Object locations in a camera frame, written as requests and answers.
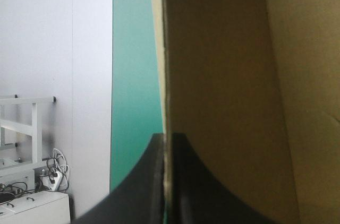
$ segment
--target power strip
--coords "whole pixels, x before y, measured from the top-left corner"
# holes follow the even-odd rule
[[[63,174],[59,171],[54,172],[51,176],[40,176],[42,184],[49,191],[57,191],[60,185],[60,182],[63,179]]]

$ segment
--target green wall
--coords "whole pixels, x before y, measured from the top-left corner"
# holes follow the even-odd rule
[[[112,98],[114,189],[163,130],[151,0],[113,0]]]

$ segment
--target brown cardboard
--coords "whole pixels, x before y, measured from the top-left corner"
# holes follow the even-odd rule
[[[168,131],[280,223],[300,223],[266,0],[165,0]]]
[[[340,222],[340,0],[268,0],[302,223]]]

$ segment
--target white cable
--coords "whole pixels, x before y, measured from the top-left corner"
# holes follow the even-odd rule
[[[59,186],[68,186],[71,168],[67,164],[64,154],[59,149],[53,148],[52,158],[54,158],[55,169],[63,174],[65,180],[65,183],[60,183]]]

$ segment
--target white wall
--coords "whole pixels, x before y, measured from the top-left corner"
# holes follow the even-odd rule
[[[72,167],[79,216],[109,192],[112,0],[0,0],[0,95],[56,96],[44,109],[44,157],[60,148]],[[29,109],[6,118],[30,123]],[[30,158],[30,140],[6,133]]]

